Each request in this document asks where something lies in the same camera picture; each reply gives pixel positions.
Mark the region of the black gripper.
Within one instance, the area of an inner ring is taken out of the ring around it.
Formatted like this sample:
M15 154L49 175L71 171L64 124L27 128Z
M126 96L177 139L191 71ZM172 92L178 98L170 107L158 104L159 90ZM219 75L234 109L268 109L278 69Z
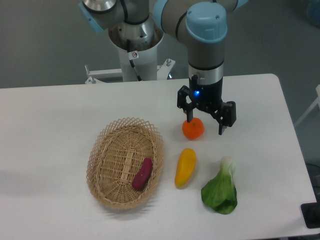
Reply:
M193 119L194 104L201 111L210 111L210 115L218 122L218 134L232 127L236 121L236 103L222 101L223 78L212 84L200 84L200 78L194 74L189 79L189 88L183 85L177 92L177 107L186 114L186 121Z

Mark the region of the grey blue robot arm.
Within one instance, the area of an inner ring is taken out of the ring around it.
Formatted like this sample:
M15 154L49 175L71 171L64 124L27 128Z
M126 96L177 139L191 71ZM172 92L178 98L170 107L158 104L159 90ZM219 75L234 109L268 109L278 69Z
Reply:
M219 132L236 119L236 104L222 100L227 14L242 0L81 0L78 7L91 28L108 32L118 49L124 82L157 77L157 47L164 35L186 46L189 85L177 93L177 107L211 115Z

